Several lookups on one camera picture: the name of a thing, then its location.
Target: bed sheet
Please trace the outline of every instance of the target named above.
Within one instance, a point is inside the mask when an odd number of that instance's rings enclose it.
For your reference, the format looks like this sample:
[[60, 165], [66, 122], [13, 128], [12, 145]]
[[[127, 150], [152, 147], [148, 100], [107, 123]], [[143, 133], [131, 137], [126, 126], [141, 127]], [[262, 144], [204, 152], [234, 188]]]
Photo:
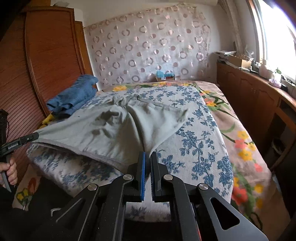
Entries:
[[[150, 88], [101, 93], [83, 108], [94, 108], [111, 100], [114, 95], [134, 94], [190, 110], [188, 120], [183, 126], [156, 149], [159, 162], [168, 167], [169, 173], [180, 177], [186, 183], [193, 185], [207, 183], [230, 202], [233, 177], [228, 154], [222, 135], [195, 87], [150, 86]], [[28, 148], [27, 155], [44, 176], [53, 180], [72, 196], [90, 183], [105, 185], [121, 175], [118, 170], [87, 157], [63, 153], [36, 144]], [[128, 203], [126, 218], [145, 222], [170, 220], [168, 203], [156, 204], [152, 201], [150, 179], [145, 186], [144, 202]]]
[[192, 86], [199, 91], [222, 133], [234, 175], [231, 204], [263, 231], [270, 241], [277, 240], [290, 221], [282, 195], [256, 145], [215, 84], [203, 81], [164, 81], [120, 85], [103, 91], [176, 85]]

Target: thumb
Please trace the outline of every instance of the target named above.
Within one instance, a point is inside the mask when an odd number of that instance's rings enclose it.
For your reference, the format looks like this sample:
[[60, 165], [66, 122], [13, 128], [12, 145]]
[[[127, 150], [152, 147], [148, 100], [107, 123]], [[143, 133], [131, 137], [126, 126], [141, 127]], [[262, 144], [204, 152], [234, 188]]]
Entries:
[[0, 172], [7, 171], [10, 168], [9, 163], [0, 162]]

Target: hand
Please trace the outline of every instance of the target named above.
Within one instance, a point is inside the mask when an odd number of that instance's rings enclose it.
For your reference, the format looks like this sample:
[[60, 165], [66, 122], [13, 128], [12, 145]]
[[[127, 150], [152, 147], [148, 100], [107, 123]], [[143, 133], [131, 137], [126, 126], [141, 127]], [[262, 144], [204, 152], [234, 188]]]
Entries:
[[10, 164], [0, 163], [0, 172], [7, 171], [8, 181], [11, 185], [17, 184], [17, 164], [15, 163], [14, 158], [10, 159]]

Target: blue flower pattern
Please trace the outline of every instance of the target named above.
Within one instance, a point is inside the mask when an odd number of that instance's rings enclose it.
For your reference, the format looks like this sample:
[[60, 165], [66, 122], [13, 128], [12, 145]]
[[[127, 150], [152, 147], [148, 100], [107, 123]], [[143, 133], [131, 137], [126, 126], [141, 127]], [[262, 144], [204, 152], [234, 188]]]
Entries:
[[[217, 125], [196, 88], [165, 86], [101, 93], [82, 108], [97, 107], [111, 101], [113, 96], [129, 97], [134, 94], [176, 108], [189, 109], [183, 126], [158, 146], [158, 160], [168, 167], [170, 174], [184, 182], [193, 185], [205, 182], [230, 201], [233, 187], [231, 164]], [[121, 175], [118, 170], [102, 162], [36, 144], [30, 146], [27, 155], [46, 177], [72, 196], [91, 182], [105, 185]], [[151, 196], [151, 188], [148, 182], [146, 185], [145, 197], [149, 197], [146, 192], [150, 192]], [[151, 215], [153, 208], [161, 210], [155, 212], [155, 217]], [[137, 221], [169, 221], [169, 213], [167, 203], [157, 204], [147, 198], [142, 203], [128, 203], [126, 208], [126, 218]]]

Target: window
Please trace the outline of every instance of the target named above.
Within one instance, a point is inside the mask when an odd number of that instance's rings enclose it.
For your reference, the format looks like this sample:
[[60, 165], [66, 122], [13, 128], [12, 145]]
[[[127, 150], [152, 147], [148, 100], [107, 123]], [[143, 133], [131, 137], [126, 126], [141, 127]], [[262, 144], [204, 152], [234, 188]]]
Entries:
[[296, 31], [290, 20], [277, 7], [254, 0], [265, 33], [266, 59], [272, 69], [296, 79]]

